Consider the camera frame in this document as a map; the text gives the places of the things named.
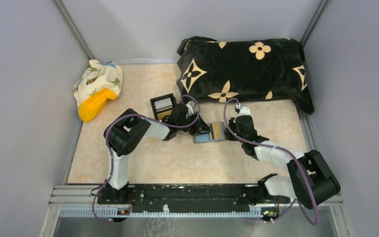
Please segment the black compartment tray box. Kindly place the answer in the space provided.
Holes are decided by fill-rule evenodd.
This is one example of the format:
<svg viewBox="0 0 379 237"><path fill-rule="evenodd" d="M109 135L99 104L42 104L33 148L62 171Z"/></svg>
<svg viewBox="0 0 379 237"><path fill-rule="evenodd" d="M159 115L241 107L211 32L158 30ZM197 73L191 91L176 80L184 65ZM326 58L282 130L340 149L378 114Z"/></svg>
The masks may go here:
<svg viewBox="0 0 379 237"><path fill-rule="evenodd" d="M150 99L154 118L162 120L165 116L172 113L173 108L176 106L176 98L173 93L165 94Z"/></svg>

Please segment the grey card holder wallet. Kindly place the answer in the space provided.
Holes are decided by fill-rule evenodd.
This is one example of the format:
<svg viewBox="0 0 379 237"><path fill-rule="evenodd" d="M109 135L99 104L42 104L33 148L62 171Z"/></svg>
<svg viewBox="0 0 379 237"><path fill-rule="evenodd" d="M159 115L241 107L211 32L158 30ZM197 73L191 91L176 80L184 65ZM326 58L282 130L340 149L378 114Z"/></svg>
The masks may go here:
<svg viewBox="0 0 379 237"><path fill-rule="evenodd" d="M209 132L200 133L193 136L193 142L195 144L199 143L212 143L212 142L221 142L226 140L225 136L225 124L224 122L213 122L208 124Z"/></svg>

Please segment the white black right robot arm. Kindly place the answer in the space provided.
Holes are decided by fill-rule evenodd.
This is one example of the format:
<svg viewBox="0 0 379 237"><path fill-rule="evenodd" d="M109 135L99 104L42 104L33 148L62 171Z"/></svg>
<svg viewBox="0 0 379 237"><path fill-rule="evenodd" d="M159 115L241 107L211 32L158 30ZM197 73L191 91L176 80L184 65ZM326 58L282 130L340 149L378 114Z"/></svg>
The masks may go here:
<svg viewBox="0 0 379 237"><path fill-rule="evenodd" d="M285 196L313 209L341 191L339 181L319 151L296 152L277 145L257 133L248 115L231 117L225 126L227 139L240 142L245 154L289 174L288 177L272 174L261 180L263 187L259 188L258 197L263 203Z"/></svg>

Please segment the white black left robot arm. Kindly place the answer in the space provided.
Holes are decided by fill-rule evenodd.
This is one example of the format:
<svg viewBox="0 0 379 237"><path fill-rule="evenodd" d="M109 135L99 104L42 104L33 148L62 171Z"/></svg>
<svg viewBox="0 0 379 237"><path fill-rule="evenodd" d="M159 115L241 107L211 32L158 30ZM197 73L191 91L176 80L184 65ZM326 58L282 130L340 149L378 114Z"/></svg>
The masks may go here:
<svg viewBox="0 0 379 237"><path fill-rule="evenodd" d="M191 104L177 104L170 114L160 120L138 114L127 109L104 131L109 151L109 173L104 185L97 192L98 203L123 204L129 201L128 166L130 154L137 148L144 136L169 141L182 131L192 136L210 132L210 127L194 111Z"/></svg>

